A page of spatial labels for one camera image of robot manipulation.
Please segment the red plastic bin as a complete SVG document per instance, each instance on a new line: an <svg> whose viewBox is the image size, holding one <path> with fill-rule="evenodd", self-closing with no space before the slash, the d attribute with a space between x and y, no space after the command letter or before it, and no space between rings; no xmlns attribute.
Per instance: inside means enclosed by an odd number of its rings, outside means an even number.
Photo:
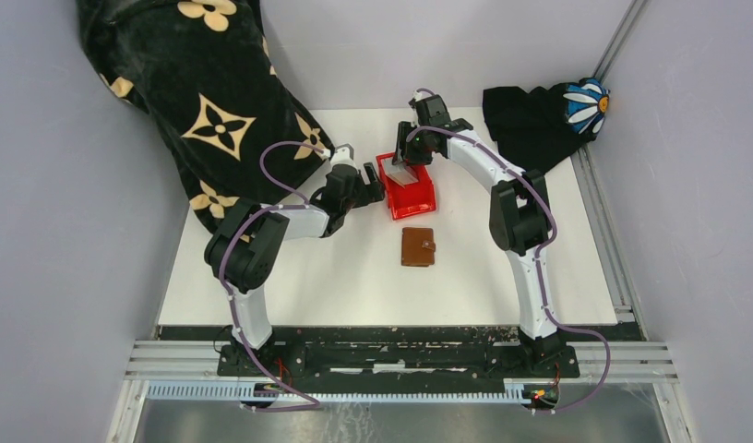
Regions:
<svg viewBox="0 0 753 443"><path fill-rule="evenodd" d="M387 205L392 220L398 221L436 211L436 190L426 167L410 166L417 181L402 186L388 177L387 167L391 166L392 158L392 153L376 156L378 174L385 186Z"/></svg>

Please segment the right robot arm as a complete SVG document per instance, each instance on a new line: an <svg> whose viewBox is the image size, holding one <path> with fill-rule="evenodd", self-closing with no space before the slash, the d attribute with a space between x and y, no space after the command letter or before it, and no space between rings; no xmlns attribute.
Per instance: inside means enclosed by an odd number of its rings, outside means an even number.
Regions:
<svg viewBox="0 0 753 443"><path fill-rule="evenodd" d="M409 105L415 118L401 125L394 162L427 165L438 154L488 191L489 232L508 258L519 297L519 366L540 377L564 348L547 281L545 249L557 229L544 175L527 172L488 147L471 123L450 117L440 95L419 89Z"/></svg>

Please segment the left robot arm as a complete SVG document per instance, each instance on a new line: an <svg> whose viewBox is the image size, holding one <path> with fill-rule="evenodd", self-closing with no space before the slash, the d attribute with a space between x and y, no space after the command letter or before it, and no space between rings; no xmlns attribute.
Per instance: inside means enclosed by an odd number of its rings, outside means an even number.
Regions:
<svg viewBox="0 0 753 443"><path fill-rule="evenodd" d="M240 362L250 373L265 375L276 361L275 350L266 344L272 326L265 283L282 244L330 237L343 226L351 210L384 198L385 186L372 162L361 169L338 164L308 204L270 206L248 199L236 204L224 218L206 246L204 259L228 294L233 336L244 346Z"/></svg>

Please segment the black cloth with daisy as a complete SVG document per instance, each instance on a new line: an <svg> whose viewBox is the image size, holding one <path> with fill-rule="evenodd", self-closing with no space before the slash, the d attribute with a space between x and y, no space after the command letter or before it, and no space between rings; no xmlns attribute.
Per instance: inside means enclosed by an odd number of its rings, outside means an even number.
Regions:
<svg viewBox="0 0 753 443"><path fill-rule="evenodd" d="M610 90L595 78L526 91L517 86L483 91L482 110L498 152L526 171L548 173L597 139Z"/></svg>

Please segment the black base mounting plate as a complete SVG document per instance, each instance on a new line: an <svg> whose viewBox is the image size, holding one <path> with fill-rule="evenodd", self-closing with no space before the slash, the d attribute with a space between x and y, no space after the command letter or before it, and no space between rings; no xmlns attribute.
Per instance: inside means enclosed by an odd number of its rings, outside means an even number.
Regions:
<svg viewBox="0 0 753 443"><path fill-rule="evenodd" d="M556 384L580 376L573 347L532 365L516 326L277 327L251 361L231 328L214 336L220 377L265 366L307 395L498 393L507 379Z"/></svg>

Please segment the black blanket with beige flowers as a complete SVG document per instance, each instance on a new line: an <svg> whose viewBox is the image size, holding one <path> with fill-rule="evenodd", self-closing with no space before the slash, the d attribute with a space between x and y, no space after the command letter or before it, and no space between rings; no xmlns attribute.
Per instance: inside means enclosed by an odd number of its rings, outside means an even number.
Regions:
<svg viewBox="0 0 753 443"><path fill-rule="evenodd" d="M257 1L78 1L78 35L100 79L147 114L188 204L214 232L242 199L275 204L332 142L283 85Z"/></svg>

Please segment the aluminium rail frame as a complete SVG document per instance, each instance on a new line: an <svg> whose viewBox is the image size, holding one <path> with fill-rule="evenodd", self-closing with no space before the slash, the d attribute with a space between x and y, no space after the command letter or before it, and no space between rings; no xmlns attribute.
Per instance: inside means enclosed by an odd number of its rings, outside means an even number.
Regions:
<svg viewBox="0 0 753 443"><path fill-rule="evenodd" d="M578 377L566 383L588 387L589 401L571 414L550 413L544 422L532 415L528 397L541 385L538 378L491 378L468 366L447 364L408 367L390 363L390 351L448 351L461 357L473 346L516 351L516 326L498 327L283 327L282 344L298 342L305 349L329 344L336 353L369 351L376 366L331 367L315 374L314 396L329 415L358 412L354 425L334 435L337 441L372 442L373 419L381 413L395 425L436 416L439 407L472 411L467 442L569 441L579 425L589 442L690 442L694 435L686 418L683 394L667 345L650 341L643 327L607 212L589 149L567 163L575 175L582 205L611 295L617 322L600 327L601 341L588 339L587 327L569 340ZM217 350L223 334L212 326L158 325L148 341L137 341L130 356L107 438L135 442L149 431L147 407L154 401L225 404L250 412L281 396L261 389L260 377L223 377L224 359Z"/></svg>

